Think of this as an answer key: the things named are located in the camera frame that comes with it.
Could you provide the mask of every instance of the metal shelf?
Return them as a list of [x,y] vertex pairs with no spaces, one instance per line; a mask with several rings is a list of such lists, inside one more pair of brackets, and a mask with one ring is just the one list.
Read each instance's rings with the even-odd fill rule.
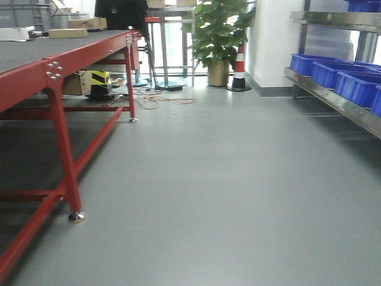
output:
[[381,13],[292,11],[299,24],[381,33]]
[[381,138],[381,117],[375,116],[332,90],[318,85],[310,77],[303,76],[288,67],[285,68],[285,75],[305,91],[322,100],[376,137]]

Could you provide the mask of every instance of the table leg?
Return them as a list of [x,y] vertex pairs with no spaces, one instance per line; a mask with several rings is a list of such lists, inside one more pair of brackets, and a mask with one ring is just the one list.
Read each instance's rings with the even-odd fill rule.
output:
[[136,123],[138,120],[135,118],[135,101],[133,99],[133,83],[132,83],[132,71],[131,71],[131,53],[132,51],[131,43],[124,49],[124,64],[126,65],[126,75],[127,75],[127,89],[128,89],[128,97],[129,97],[129,108],[131,118],[129,120],[130,123]]
[[48,91],[49,105],[52,111],[52,121],[57,137],[58,148],[60,151],[61,162],[64,171],[65,199],[72,211],[69,220],[79,223],[85,219],[81,212],[81,201],[79,197],[79,187],[74,169],[73,154],[71,152],[70,140],[64,114],[62,102],[62,92],[59,89]]
[[186,32],[182,32],[183,36],[183,77],[188,76],[188,34]]
[[164,87],[168,87],[167,37],[165,35],[165,17],[160,18],[161,50],[163,53]]

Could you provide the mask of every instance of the gray table top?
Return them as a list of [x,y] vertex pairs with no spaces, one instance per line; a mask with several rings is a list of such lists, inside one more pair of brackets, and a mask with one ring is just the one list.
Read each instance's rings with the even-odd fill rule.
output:
[[28,42],[0,42],[0,73],[124,32],[126,31],[104,30],[91,32],[86,38],[36,38]]

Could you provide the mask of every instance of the traffic cone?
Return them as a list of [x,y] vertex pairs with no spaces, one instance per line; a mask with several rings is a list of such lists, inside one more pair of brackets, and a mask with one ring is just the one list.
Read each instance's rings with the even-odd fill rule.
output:
[[238,54],[234,69],[232,86],[226,87],[230,91],[248,91],[250,86],[246,86],[245,82],[245,63],[243,62],[243,43],[238,46]]

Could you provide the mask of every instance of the potted plant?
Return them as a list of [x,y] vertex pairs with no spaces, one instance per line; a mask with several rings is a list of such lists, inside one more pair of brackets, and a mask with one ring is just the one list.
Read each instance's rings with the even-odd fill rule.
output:
[[[255,8],[247,12],[246,0],[201,0],[196,6],[193,54],[196,65],[208,67],[208,84],[226,86],[229,63],[234,68],[237,48],[247,41],[245,29],[250,26]],[[191,31],[189,24],[184,27]]]

